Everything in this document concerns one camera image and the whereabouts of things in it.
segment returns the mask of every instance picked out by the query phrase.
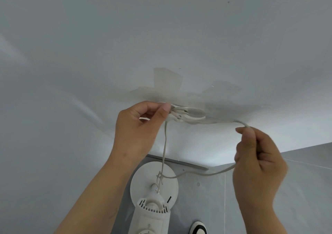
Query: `white electrical cable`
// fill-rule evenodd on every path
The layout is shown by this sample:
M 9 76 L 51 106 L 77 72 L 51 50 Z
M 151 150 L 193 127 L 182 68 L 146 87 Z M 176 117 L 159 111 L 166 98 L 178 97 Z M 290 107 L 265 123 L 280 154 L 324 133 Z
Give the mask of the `white electrical cable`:
M 239 121 L 239 120 L 234 120 L 233 122 L 238 122 L 238 123 L 241 123 L 242 125 L 244 125 L 245 127 L 249 127 L 248 124 L 242 122 L 242 121 Z M 157 175 L 157 180 L 159 178 L 159 183 L 158 183 L 158 190 L 157 190 L 157 193 L 159 193 L 160 191 L 160 183 L 162 184 L 162 179 L 163 178 L 168 178 L 168 179 L 174 179 L 174 178 L 178 178 L 186 173 L 191 173 L 191 174 L 195 174 L 195 175 L 199 175 L 199 176 L 214 176 L 214 175 L 218 175 L 218 174 L 221 174 L 221 173 L 225 173 L 231 169 L 234 169 L 235 167 L 235 164 L 224 169 L 224 170 L 221 170 L 221 171 L 218 171 L 216 173 L 211 173 L 211 174 L 204 174 L 204 173 L 199 173 L 199 172 L 195 172 L 195 171 L 185 171 L 177 176 L 173 176 L 173 177 L 168 177 L 168 176 L 164 176 L 163 175 L 163 171 L 164 171 L 164 163 L 165 163 L 165 154 L 166 154 L 166 141 L 167 141 L 167 135 L 166 135 L 166 130 L 167 130 L 167 121 L 165 122 L 165 144 L 164 144 L 164 152 L 163 152 L 163 160 L 162 160 L 162 165 L 161 165 L 161 172 L 159 171 L 159 174 Z

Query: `shoe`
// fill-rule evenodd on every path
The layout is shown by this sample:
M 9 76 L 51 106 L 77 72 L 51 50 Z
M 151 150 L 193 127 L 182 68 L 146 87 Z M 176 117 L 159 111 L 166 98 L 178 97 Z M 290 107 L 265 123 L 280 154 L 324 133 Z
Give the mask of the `shoe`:
M 202 222 L 195 222 L 190 228 L 189 234 L 208 234 Z

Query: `right hand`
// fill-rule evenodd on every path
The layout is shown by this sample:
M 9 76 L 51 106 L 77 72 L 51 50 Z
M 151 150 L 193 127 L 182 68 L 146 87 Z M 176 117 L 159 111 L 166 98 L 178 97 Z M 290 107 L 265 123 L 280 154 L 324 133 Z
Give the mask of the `right hand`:
M 272 139 L 256 128 L 238 127 L 233 184 L 240 210 L 272 209 L 288 167 Z

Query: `left hand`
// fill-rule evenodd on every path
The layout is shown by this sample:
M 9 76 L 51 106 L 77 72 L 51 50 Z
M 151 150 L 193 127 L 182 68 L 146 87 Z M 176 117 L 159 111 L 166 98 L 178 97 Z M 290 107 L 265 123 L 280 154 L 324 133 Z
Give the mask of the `left hand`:
M 135 169 L 151 150 L 170 109 L 168 103 L 143 101 L 122 110 L 118 115 L 109 161 Z

